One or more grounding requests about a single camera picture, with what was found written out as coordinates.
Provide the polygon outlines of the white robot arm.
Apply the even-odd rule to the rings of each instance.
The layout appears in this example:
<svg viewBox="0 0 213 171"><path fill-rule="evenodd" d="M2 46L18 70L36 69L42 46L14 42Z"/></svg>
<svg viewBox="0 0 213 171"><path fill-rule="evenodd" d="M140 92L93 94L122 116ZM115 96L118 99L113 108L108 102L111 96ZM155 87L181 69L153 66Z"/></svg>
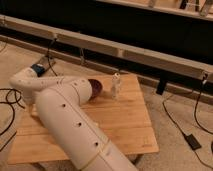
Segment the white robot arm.
<svg viewBox="0 0 213 171"><path fill-rule="evenodd" d="M10 78L79 171L138 171L81 109L93 95L91 81L79 76L39 77L27 67Z"/></svg>

